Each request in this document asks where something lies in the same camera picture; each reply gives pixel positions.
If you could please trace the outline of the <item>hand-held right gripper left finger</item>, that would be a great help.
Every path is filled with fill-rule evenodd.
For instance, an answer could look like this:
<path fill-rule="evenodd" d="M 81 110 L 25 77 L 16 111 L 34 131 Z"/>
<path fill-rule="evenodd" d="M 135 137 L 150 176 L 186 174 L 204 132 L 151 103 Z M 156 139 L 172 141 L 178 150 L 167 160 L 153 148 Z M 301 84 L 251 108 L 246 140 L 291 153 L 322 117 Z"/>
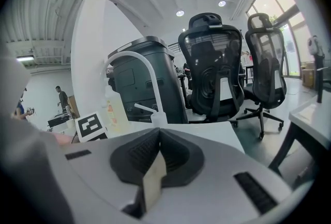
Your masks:
<path fill-rule="evenodd" d="M 160 151 L 159 132 L 159 128 L 143 130 L 142 135 L 113 151 L 110 157 L 111 168 L 122 182 L 143 184 L 143 177 Z"/>

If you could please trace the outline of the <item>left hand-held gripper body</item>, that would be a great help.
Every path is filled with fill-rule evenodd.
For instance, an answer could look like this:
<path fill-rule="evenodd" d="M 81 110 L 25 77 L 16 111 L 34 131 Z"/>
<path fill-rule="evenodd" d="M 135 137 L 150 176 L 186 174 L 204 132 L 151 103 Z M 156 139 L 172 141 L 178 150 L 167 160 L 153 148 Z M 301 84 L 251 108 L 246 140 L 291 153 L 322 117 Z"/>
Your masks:
<path fill-rule="evenodd" d="M 79 142 L 97 141 L 108 138 L 108 133 L 98 112 L 75 120 Z"/>

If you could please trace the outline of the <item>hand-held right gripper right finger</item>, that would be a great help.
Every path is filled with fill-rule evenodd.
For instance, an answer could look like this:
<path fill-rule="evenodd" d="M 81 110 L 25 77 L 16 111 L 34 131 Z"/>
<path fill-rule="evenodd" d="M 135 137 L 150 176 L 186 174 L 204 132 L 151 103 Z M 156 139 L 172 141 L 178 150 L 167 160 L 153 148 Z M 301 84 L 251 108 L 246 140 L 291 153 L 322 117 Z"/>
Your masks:
<path fill-rule="evenodd" d="M 161 180 L 161 186 L 182 187 L 190 184 L 204 166 L 201 148 L 166 129 L 160 129 L 159 140 L 167 172 Z"/>

